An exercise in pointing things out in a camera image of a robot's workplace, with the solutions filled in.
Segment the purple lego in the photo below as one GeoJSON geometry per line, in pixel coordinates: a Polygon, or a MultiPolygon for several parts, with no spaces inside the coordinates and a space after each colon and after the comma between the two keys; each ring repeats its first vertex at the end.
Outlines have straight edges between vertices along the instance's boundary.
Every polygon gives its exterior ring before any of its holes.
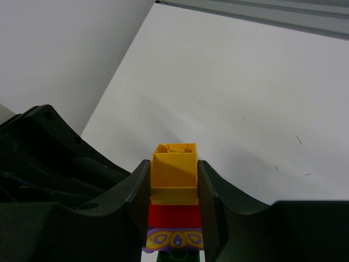
{"type": "Polygon", "coordinates": [[[204,250],[201,228],[154,228],[147,232],[146,253],[155,251],[171,252],[175,250],[204,250]]]}

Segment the green lego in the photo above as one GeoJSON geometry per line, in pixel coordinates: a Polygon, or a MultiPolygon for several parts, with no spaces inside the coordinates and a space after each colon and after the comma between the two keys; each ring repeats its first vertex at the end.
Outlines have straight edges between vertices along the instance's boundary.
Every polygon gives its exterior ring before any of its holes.
{"type": "Polygon", "coordinates": [[[156,262],[200,262],[199,251],[159,251],[156,262]]]}

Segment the yellow flower lego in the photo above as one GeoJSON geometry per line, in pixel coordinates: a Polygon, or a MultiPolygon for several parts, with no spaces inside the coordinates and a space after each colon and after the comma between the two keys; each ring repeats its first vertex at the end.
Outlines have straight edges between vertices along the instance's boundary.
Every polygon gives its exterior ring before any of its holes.
{"type": "Polygon", "coordinates": [[[153,205],[198,205],[196,144],[159,144],[151,157],[150,188],[153,205]]]}

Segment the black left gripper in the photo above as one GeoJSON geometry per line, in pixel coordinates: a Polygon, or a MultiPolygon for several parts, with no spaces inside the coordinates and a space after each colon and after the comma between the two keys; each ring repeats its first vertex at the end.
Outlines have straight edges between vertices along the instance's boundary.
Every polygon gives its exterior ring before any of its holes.
{"type": "Polygon", "coordinates": [[[85,142],[51,105],[1,124],[1,202],[81,205],[130,175],[85,142]]]}

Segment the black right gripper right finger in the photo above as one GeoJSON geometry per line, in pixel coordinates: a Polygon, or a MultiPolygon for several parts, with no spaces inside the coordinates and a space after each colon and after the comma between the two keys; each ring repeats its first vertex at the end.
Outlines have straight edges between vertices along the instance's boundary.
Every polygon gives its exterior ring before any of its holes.
{"type": "Polygon", "coordinates": [[[347,201],[267,205],[198,162],[206,261],[348,261],[347,201]]]}

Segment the red lego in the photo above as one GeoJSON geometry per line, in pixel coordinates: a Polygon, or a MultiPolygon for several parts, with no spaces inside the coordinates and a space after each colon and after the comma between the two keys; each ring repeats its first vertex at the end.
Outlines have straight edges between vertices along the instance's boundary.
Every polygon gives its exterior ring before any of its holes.
{"type": "Polygon", "coordinates": [[[201,228],[199,205],[149,204],[149,228],[201,228]]]}

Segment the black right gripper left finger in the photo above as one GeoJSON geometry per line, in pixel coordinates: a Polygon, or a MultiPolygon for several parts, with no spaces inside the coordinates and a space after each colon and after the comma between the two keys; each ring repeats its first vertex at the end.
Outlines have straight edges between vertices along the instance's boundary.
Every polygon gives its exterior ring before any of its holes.
{"type": "Polygon", "coordinates": [[[55,202],[1,205],[1,261],[140,261],[150,162],[104,194],[69,209],[55,202]]]}

